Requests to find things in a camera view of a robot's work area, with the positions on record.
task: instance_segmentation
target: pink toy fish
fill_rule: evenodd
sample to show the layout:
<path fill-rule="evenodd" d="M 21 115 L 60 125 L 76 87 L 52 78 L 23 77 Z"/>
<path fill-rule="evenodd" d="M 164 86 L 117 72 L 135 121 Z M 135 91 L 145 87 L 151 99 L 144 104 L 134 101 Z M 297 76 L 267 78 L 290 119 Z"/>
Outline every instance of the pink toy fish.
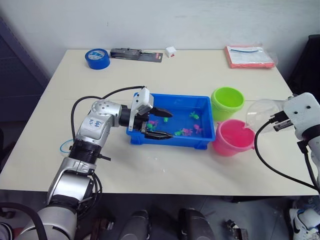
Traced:
<path fill-rule="evenodd" d="M 198 124 L 193 125 L 194 129 L 195 129 L 195 133 L 199 134 L 202 132 L 202 128 L 200 128 L 200 126 Z"/>
<path fill-rule="evenodd" d="M 184 136 L 191 136 L 193 131 L 192 129 L 182 128 L 182 132 Z"/>
<path fill-rule="evenodd" d="M 148 123 L 150 123 L 150 124 L 152 124 L 153 126 L 156 127 L 158 125 L 158 120 L 156 120 L 156 121 L 150 120 Z"/>

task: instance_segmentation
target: blue tape roll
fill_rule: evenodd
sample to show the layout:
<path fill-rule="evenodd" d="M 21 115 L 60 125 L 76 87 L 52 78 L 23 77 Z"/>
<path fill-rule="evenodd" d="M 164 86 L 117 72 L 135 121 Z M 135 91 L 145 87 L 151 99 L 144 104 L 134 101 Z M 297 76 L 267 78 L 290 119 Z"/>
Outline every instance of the blue tape roll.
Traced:
<path fill-rule="evenodd" d="M 84 57 L 89 67 L 92 69 L 105 69 L 110 64 L 107 51 L 101 48 L 88 51 Z"/>

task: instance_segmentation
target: white sneaker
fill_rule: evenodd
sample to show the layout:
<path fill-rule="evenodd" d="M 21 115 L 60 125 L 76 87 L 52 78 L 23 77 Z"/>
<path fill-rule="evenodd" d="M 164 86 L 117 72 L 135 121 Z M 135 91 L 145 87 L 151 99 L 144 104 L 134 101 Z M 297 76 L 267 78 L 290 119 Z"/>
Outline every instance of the white sneaker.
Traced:
<path fill-rule="evenodd" d="M 290 209 L 289 217 L 293 231 L 293 240 L 320 240 L 318 228 L 307 229 L 298 216 L 299 209 Z"/>

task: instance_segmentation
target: white wall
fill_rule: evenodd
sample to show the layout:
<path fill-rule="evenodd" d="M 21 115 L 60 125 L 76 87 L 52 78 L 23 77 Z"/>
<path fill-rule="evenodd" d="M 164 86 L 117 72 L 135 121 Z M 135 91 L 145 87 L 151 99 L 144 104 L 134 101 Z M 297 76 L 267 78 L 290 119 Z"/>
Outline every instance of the white wall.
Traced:
<path fill-rule="evenodd" d="M 287 77 L 320 31 L 320 0 L 0 0 L 0 14 L 49 76 L 66 49 L 263 43 Z"/>

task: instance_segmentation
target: white table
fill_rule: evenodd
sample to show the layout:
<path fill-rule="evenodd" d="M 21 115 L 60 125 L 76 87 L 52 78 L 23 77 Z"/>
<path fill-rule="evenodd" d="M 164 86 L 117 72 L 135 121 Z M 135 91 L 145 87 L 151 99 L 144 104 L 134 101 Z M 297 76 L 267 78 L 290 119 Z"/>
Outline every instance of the white table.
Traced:
<path fill-rule="evenodd" d="M 60 145 L 72 138 L 70 111 L 79 97 L 103 96 L 115 89 L 147 85 L 153 93 L 210 96 L 231 86 L 247 99 L 234 118 L 244 120 L 248 107 L 260 98 L 285 99 L 291 92 L 276 68 L 230 69 L 221 50 L 181 50 L 162 63 L 111 59 L 103 70 L 92 70 L 86 50 L 68 50 L 21 134 L 1 175 L 0 188 L 47 191 L 63 156 Z M 114 95 L 131 103 L 134 91 Z M 78 129 L 93 100 L 75 112 Z M 312 195 L 316 191 L 266 168 L 253 150 L 233 157 L 208 150 L 165 145 L 130 145 L 124 127 L 113 128 L 101 153 L 96 173 L 106 193 L 199 194 L 232 196 Z M 310 183 L 293 130 L 264 133 L 259 149 L 267 162 L 285 174 Z"/>

